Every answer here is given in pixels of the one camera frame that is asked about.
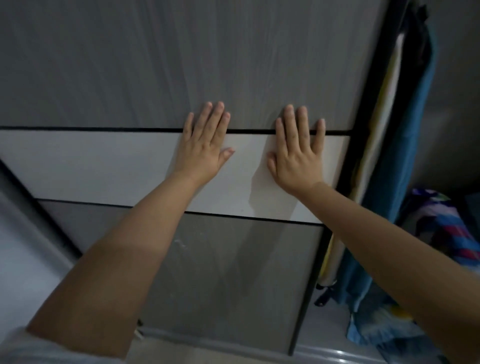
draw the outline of finger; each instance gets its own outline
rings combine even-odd
[[[233,148],[225,149],[223,152],[220,153],[218,156],[218,169],[222,168],[222,166],[226,163],[227,160],[235,153]]]
[[[193,112],[190,112],[183,126],[183,140],[187,141],[192,137]]]
[[[212,110],[212,103],[209,101],[205,104],[204,109],[202,110],[202,113],[198,117],[198,120],[195,123],[195,127],[193,128],[192,138],[194,138],[195,140],[200,139],[200,136],[202,136],[205,124],[208,119],[208,115],[210,115],[211,110]]]
[[[272,177],[276,179],[276,155],[274,152],[269,152],[267,154],[267,167]]]
[[[280,155],[288,155],[287,141],[285,139],[285,129],[283,127],[282,119],[278,118],[275,121],[276,134],[276,150]]]
[[[315,140],[313,141],[312,151],[320,156],[324,149],[324,142],[325,142],[325,119],[320,119],[317,122],[317,135],[315,136]]]
[[[308,126],[307,108],[302,106],[298,109],[299,121],[299,144],[302,152],[310,150],[310,128]]]
[[[293,153],[300,151],[299,134],[297,130],[297,123],[295,122],[293,105],[287,105],[285,107],[283,117],[285,119],[285,130],[287,132],[288,152]]]
[[[223,140],[225,139],[225,134],[227,133],[228,123],[230,122],[230,113],[224,112],[222,119],[218,123],[218,126],[215,131],[215,135],[212,138],[211,145],[216,148],[221,148]]]
[[[218,122],[222,117],[224,109],[225,105],[223,104],[223,102],[219,101],[215,106],[215,109],[213,110],[212,116],[210,116],[210,119],[208,119],[207,124],[204,127],[204,132],[200,137],[201,140],[209,143],[212,141],[212,138],[216,131],[216,127],[218,126]]]

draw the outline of white sleeve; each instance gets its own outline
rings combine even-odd
[[[0,344],[0,364],[125,364],[121,359],[72,352],[19,328]]]

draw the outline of person's left hand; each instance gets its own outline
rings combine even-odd
[[[189,179],[199,188],[216,176],[220,168],[233,155],[233,148],[220,151],[227,132],[230,114],[224,112],[219,101],[210,115],[212,103],[207,102],[195,123],[193,113],[188,114],[177,153],[173,174]]]

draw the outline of person's right arm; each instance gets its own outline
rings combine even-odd
[[[268,156],[275,181],[341,239],[454,363],[480,359],[480,279],[444,254],[323,182],[324,121],[310,143],[307,110],[285,108],[276,121],[277,152]]]

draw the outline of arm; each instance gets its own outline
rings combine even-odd
[[[276,121],[277,153],[268,156],[275,181],[338,236],[375,282],[409,311],[456,363],[480,358],[480,279],[452,259],[323,183],[325,135],[319,121],[310,145],[308,116],[285,109]]]
[[[140,309],[195,191],[233,154],[220,148],[230,114],[190,113],[174,172],[96,242],[47,298],[27,331],[68,349],[123,358]]]

